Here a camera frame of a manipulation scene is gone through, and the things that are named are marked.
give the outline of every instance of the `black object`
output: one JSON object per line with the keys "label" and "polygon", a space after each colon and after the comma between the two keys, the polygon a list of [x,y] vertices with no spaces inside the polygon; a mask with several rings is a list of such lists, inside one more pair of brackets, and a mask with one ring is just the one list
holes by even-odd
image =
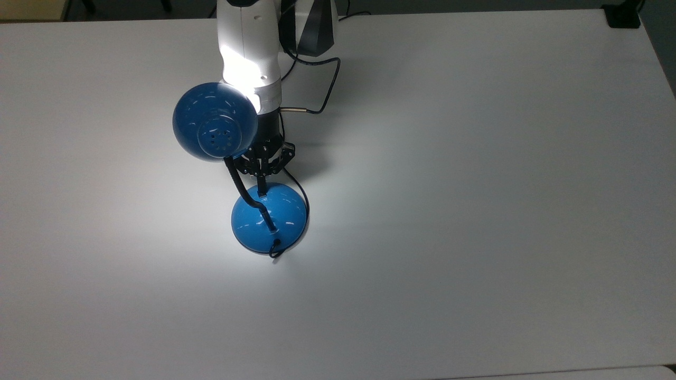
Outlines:
{"label": "black object", "polygon": [[264,204],[254,200],[250,195],[249,192],[247,192],[246,187],[244,187],[244,183],[242,182],[242,178],[240,178],[239,173],[237,172],[237,169],[235,168],[235,162],[233,161],[232,157],[225,157],[223,159],[225,161],[225,166],[228,167],[228,171],[230,172],[230,177],[232,177],[233,182],[235,183],[235,187],[237,188],[237,191],[239,192],[239,195],[244,199],[244,202],[246,202],[247,205],[257,208],[260,211],[260,214],[263,216],[263,219],[265,220],[265,224],[268,225],[268,229],[270,231],[277,231],[277,228],[274,226],[274,223],[272,222],[272,218],[270,217],[270,214],[268,213],[268,209],[265,207]]}
{"label": "black object", "polygon": [[[162,7],[164,8],[165,12],[172,11],[171,0],[160,0],[160,1],[162,2]],[[87,10],[87,13],[89,14],[96,13],[96,5],[94,5],[94,2],[92,0],[82,0],[82,4],[84,5],[84,8]]]}
{"label": "black object", "polygon": [[371,12],[369,12],[369,11],[361,11],[361,12],[355,12],[353,14],[349,14],[349,8],[351,6],[352,6],[352,2],[350,0],[347,0],[347,9],[345,10],[345,15],[344,15],[344,17],[339,18],[338,21],[343,21],[343,20],[346,20],[346,19],[348,19],[350,17],[354,17],[354,16],[361,16],[361,15],[369,15],[370,16],[371,15]]}
{"label": "black object", "polygon": [[333,46],[331,0],[315,0],[298,41],[298,53],[318,57]]}
{"label": "black object", "polygon": [[84,8],[87,10],[88,13],[90,13],[90,14],[96,13],[96,5],[94,5],[93,1],[82,0],[82,4],[84,4]]}
{"label": "black object", "polygon": [[303,193],[303,198],[305,198],[305,213],[308,219],[310,219],[310,199],[308,198],[308,194],[305,192],[305,189],[300,185],[300,182],[289,173],[289,171],[286,168],[283,168],[282,171],[298,186],[298,189],[300,189],[300,192]]}
{"label": "black object", "polygon": [[295,51],[295,0],[282,0],[279,18],[279,43],[284,49]]}
{"label": "black object", "polygon": [[299,64],[303,64],[306,66],[321,66],[325,64],[329,64],[331,62],[336,63],[336,71],[333,73],[333,79],[331,80],[331,85],[329,86],[329,90],[327,91],[327,96],[324,98],[324,103],[322,103],[322,107],[318,111],[314,110],[308,110],[305,109],[305,112],[313,115],[321,114],[324,112],[324,109],[327,107],[327,103],[329,102],[329,98],[331,97],[331,91],[333,91],[333,85],[336,84],[336,78],[338,78],[338,72],[340,72],[340,58],[334,57],[334,58],[329,58],[327,60],[319,61],[319,62],[311,62],[311,61],[306,61],[306,60],[301,60],[298,58],[297,55],[293,55],[288,49],[284,48],[284,52],[293,59],[293,61],[298,62]]}
{"label": "black object", "polygon": [[270,251],[268,252],[270,258],[278,258],[279,256],[282,256],[284,250],[281,250],[279,252],[274,251],[274,249],[277,248],[281,243],[282,241],[280,239],[275,239],[272,241],[272,247],[270,247]]}
{"label": "black object", "polygon": [[293,61],[293,63],[291,64],[291,67],[289,68],[289,71],[287,71],[287,73],[284,74],[284,76],[282,77],[282,82],[289,76],[289,74],[291,73],[291,71],[295,67],[295,64],[296,64],[296,61]]}
{"label": "black object", "polygon": [[172,7],[171,7],[171,1],[170,0],[161,0],[162,1],[162,7],[164,8],[165,12],[171,12]]}
{"label": "black object", "polygon": [[242,174],[256,177],[258,196],[268,192],[265,177],[279,173],[295,157],[295,145],[284,141],[279,128],[279,109],[258,115],[258,130],[246,153],[235,160]]}
{"label": "black object", "polygon": [[228,2],[235,7],[250,7],[256,4],[258,0],[228,0]]}
{"label": "black object", "polygon": [[638,29],[641,20],[638,13],[643,8],[646,0],[626,0],[620,5],[603,5],[601,9],[606,12],[606,21],[611,28]]}

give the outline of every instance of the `light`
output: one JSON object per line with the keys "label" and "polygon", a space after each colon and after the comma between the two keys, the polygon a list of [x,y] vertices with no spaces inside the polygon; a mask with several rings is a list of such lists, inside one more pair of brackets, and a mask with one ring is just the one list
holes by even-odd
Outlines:
{"label": "light", "polygon": [[260,97],[256,95],[256,88],[265,86],[267,77],[256,63],[231,48],[221,46],[220,53],[223,56],[223,80],[242,92],[251,101],[256,113],[260,112]]}

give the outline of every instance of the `robotic arm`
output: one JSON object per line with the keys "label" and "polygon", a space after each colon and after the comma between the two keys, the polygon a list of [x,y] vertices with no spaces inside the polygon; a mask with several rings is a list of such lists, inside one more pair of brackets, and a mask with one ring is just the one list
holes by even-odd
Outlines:
{"label": "robotic arm", "polygon": [[[174,134],[193,156],[225,161],[241,195],[231,219],[235,236],[251,251],[277,257],[301,237],[308,217],[294,190],[266,182],[295,156],[295,146],[281,136],[278,56],[316,57],[331,48],[335,2],[218,0],[217,18],[223,81],[181,97]],[[247,191],[237,171],[258,185]]]}
{"label": "robotic arm", "polygon": [[285,49],[316,57],[333,46],[337,10],[333,0],[219,0],[218,47],[223,81],[240,90],[258,115],[258,132],[248,151],[235,160],[243,174],[257,178],[279,173],[295,156],[279,128],[282,102],[278,56]]}

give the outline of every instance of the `power cord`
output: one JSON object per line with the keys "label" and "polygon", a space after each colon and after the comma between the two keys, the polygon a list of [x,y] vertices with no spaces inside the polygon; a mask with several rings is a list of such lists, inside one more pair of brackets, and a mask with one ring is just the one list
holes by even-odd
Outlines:
{"label": "power cord", "polygon": [[297,2],[298,0],[293,0],[293,3],[289,4],[289,6],[280,13],[280,17],[284,16],[288,11],[290,11],[291,8],[293,8]]}
{"label": "power cord", "polygon": [[284,74],[284,76],[282,77],[282,81],[284,81],[284,80],[289,76],[289,74],[291,73],[291,71],[292,71],[293,68],[295,67],[295,63],[296,63],[296,61],[293,60],[293,63],[291,64],[291,67],[289,68],[289,71],[287,71],[287,73]]}
{"label": "power cord", "polygon": [[[303,198],[305,199],[306,222],[305,228],[301,233],[301,236],[303,236],[305,234],[305,231],[308,230],[309,224],[308,222],[310,221],[310,199],[308,199],[308,194],[305,192],[305,189],[303,189],[303,187],[300,185],[300,182],[298,182],[298,180],[294,176],[292,176],[291,173],[289,173],[289,171],[286,168],[283,168],[282,170],[296,184],[296,186],[298,186],[298,189],[300,189],[300,192],[303,193]],[[270,256],[270,258],[272,259],[278,258],[279,256],[282,256],[284,252],[286,252],[286,249],[277,252],[274,251],[274,249],[277,248],[281,243],[282,241],[280,239],[275,239],[274,241],[272,241],[272,247],[270,247],[270,251],[268,251],[268,256]]]}
{"label": "power cord", "polygon": [[370,16],[371,15],[371,12],[369,12],[369,11],[361,11],[361,12],[357,12],[357,13],[354,13],[354,14],[349,14],[349,7],[351,5],[352,5],[352,2],[350,0],[347,0],[347,9],[345,10],[345,15],[344,15],[344,17],[341,17],[341,18],[338,19],[339,22],[346,20],[350,17],[354,17],[354,16],[361,16],[361,15],[369,15]]}
{"label": "power cord", "polygon": [[343,21],[343,20],[347,20],[347,19],[350,18],[350,17],[354,17],[354,16],[363,16],[363,15],[371,16],[371,12],[369,12],[369,11],[356,12],[356,13],[353,13],[353,14],[350,14],[350,15],[347,15],[347,16],[344,16],[344,17],[341,17],[341,18],[338,19],[338,21],[340,22],[340,21]]}
{"label": "power cord", "polygon": [[317,115],[321,114],[324,112],[324,109],[327,107],[327,103],[329,102],[329,98],[331,97],[331,91],[333,91],[333,85],[336,83],[336,79],[338,78],[338,72],[340,71],[340,58],[334,57],[334,58],[329,58],[327,60],[319,61],[319,62],[310,62],[306,60],[302,60],[298,58],[298,56],[293,55],[288,49],[284,48],[284,52],[293,59],[294,62],[298,62],[299,64],[303,64],[306,66],[321,66],[325,64],[329,64],[331,62],[336,63],[336,71],[333,73],[333,79],[331,80],[331,85],[329,86],[329,90],[327,91],[327,96],[324,98],[324,103],[322,104],[322,107],[318,111],[314,110],[309,110],[308,108],[297,108],[297,107],[282,107],[279,109],[279,112],[307,112],[309,114]]}
{"label": "power cord", "polygon": [[287,140],[287,131],[284,129],[284,118],[282,117],[282,113],[279,113],[279,124],[282,126],[282,141]]}

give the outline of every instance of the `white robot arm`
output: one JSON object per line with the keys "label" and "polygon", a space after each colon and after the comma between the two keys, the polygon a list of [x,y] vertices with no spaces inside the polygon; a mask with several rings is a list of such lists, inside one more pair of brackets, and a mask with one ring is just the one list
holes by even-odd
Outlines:
{"label": "white robot arm", "polygon": [[218,0],[216,9],[223,81],[246,95],[259,115],[281,104],[281,44],[314,57],[333,46],[334,0]]}

